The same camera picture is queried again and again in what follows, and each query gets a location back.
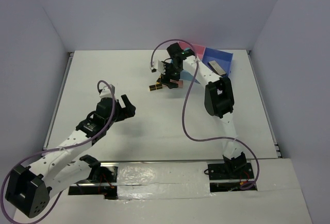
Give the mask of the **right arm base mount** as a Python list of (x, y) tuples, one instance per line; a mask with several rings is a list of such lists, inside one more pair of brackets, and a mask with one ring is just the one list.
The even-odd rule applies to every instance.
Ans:
[(237, 158), (223, 159), (221, 163), (208, 164), (204, 170), (211, 193), (256, 190), (252, 165), (243, 152)]

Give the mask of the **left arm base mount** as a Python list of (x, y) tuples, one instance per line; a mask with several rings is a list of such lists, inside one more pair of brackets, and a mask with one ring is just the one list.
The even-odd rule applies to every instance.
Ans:
[(79, 161), (88, 166), (87, 176), (72, 184), (69, 187), (68, 195), (101, 195), (106, 200), (117, 200), (118, 167), (102, 166), (99, 160), (90, 155), (80, 157)]

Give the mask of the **pink blush palette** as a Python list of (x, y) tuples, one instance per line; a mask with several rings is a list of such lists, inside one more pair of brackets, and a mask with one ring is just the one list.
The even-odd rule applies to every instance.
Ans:
[(176, 84), (178, 88), (182, 88), (184, 85), (184, 82), (182, 80), (179, 80), (179, 81), (171, 80), (171, 83)]

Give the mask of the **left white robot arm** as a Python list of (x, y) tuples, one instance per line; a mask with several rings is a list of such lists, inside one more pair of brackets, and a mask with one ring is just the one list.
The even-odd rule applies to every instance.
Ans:
[(83, 152), (103, 138), (113, 123), (135, 116), (136, 107), (126, 95), (121, 98), (124, 106), (105, 95), (58, 147), (42, 152), (39, 160), (27, 166), (16, 165), (2, 197), (28, 218), (35, 218), (51, 198), (70, 185), (84, 179), (97, 181), (101, 163)]

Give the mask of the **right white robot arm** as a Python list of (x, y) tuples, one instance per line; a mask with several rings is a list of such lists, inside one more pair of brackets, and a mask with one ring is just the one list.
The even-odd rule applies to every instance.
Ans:
[(160, 72), (160, 83), (169, 89), (178, 88), (182, 71), (187, 71), (192, 80), (184, 100), (181, 123), (185, 127), (185, 110), (193, 83), (196, 81), (204, 89), (204, 107), (210, 116), (216, 116), (222, 122), (224, 136), (222, 157), (224, 172), (229, 178), (236, 178), (247, 164), (243, 151), (243, 144), (237, 140), (237, 132), (233, 122), (234, 94), (231, 80), (227, 76), (220, 76), (207, 67), (197, 56), (192, 48), (182, 49), (179, 43), (167, 47), (170, 62), (165, 60), (154, 62), (151, 60), (152, 71)]

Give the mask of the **long eyeshadow palette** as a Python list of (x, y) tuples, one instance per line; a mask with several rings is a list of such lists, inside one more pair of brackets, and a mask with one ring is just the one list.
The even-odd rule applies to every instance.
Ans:
[(221, 68), (221, 66), (218, 64), (217, 61), (212, 60), (209, 61), (208, 66), (211, 68), (211, 70), (216, 73), (219, 76), (225, 76), (226, 75), (226, 71), (224, 69)]

